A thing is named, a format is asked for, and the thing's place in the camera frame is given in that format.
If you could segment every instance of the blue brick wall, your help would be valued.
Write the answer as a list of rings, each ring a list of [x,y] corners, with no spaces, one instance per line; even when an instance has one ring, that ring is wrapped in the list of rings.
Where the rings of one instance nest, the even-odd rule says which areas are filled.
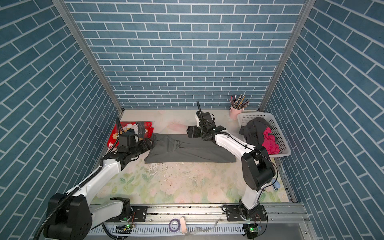
[[[115,106],[51,0],[0,0],[0,239],[92,170]]]
[[[124,108],[257,108],[304,0],[66,1]]]
[[[319,239],[384,239],[384,2],[316,0],[268,102]]]

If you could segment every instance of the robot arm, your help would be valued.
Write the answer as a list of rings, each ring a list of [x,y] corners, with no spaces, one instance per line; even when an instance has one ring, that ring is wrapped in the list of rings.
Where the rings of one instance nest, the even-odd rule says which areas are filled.
[[[247,184],[245,194],[239,202],[239,211],[244,218],[252,218],[258,207],[262,190],[275,175],[275,169],[267,150],[263,146],[253,146],[231,136],[224,127],[216,126],[211,114],[202,112],[197,101],[196,126],[189,126],[188,137],[200,137],[224,147],[241,160],[243,178]]]
[[[121,222],[126,222],[132,217],[129,199],[114,197],[104,204],[90,205],[101,188],[130,161],[134,161],[133,158],[152,149],[148,138],[136,141],[137,135],[133,129],[124,132],[118,119],[116,124],[118,132],[123,132],[116,140],[116,143],[119,141],[117,150],[109,151],[103,157],[102,165],[81,183],[64,194],[56,193],[49,200],[47,217],[34,240],[39,239],[42,232],[46,238],[82,240],[92,228],[108,219],[117,217]]]

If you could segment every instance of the pink cup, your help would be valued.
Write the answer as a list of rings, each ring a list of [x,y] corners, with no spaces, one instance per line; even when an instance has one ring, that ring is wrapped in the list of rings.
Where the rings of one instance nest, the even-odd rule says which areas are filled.
[[[242,109],[234,109],[233,107],[229,108],[229,117],[232,118],[233,120],[237,120],[237,115],[242,113],[244,108]]]

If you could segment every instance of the tape roll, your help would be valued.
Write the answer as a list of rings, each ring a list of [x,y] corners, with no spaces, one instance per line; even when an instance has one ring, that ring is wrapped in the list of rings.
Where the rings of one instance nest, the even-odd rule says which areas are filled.
[[[178,219],[172,219],[169,222],[169,231],[177,232],[180,229],[180,221]]]

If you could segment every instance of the laundry basket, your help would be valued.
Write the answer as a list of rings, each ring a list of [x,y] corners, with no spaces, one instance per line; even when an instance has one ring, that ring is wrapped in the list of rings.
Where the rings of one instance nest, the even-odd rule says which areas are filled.
[[[279,125],[276,122],[275,117],[272,114],[259,112],[240,113],[239,115],[237,115],[237,120],[239,122],[240,127],[242,127],[246,126],[250,120],[256,117],[264,118],[271,125],[272,134],[275,136],[275,142],[279,145],[280,148],[279,154],[270,154],[269,157],[286,157],[291,155],[291,149],[289,148],[288,143],[283,135],[283,132],[281,131]]]

